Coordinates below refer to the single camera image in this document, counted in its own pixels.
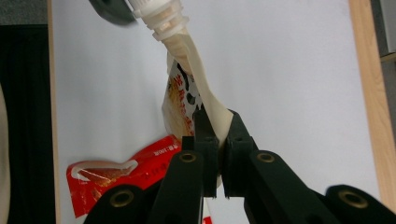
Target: white table surface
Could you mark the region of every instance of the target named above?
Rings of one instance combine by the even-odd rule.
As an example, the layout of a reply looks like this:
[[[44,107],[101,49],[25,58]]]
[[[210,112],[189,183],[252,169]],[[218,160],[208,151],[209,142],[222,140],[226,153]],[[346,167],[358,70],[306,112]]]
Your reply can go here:
[[[212,91],[261,149],[320,193],[378,186],[347,0],[182,0]],[[166,135],[166,49],[139,21],[119,27],[89,1],[52,0],[62,223],[74,223],[65,170],[125,161]],[[218,191],[214,223],[248,223]]]

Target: black fabric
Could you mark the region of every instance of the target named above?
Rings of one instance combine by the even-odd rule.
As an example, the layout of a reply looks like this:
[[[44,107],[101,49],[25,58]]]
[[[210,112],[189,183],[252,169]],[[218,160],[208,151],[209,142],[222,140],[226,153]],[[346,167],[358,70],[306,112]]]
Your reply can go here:
[[[11,173],[8,223],[55,223],[47,25],[0,26]]]

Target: red package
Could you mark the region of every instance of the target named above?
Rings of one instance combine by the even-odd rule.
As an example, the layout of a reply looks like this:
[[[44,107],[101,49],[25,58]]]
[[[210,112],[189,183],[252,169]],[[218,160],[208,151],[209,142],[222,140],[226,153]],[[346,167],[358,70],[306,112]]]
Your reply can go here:
[[[82,223],[99,198],[118,185],[135,185],[142,190],[161,180],[169,162],[181,149],[179,141],[169,135],[143,148],[124,163],[81,161],[66,171],[73,208]]]

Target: wooden edge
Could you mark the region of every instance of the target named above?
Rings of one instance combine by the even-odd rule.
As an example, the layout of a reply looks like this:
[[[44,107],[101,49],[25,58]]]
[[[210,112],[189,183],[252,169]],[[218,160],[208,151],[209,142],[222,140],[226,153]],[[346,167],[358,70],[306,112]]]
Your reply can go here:
[[[381,63],[385,62],[396,62],[396,53],[390,53],[388,55],[382,56],[381,57]]]
[[[370,0],[349,0],[380,200],[396,212],[396,150]]]
[[[56,91],[55,91],[55,58],[53,44],[52,1],[47,0],[48,23],[49,23],[49,82],[50,82],[50,106],[52,122],[52,153],[53,175],[55,187],[55,216],[56,223],[61,223],[61,199],[59,184],[59,157],[58,157],[58,128],[56,119]]]

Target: wooden board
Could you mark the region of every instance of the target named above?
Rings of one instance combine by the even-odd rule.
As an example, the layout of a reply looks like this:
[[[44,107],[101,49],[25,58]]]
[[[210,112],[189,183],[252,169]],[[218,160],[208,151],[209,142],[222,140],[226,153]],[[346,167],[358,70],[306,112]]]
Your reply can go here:
[[[349,0],[382,202],[396,212],[396,150],[369,0]]]

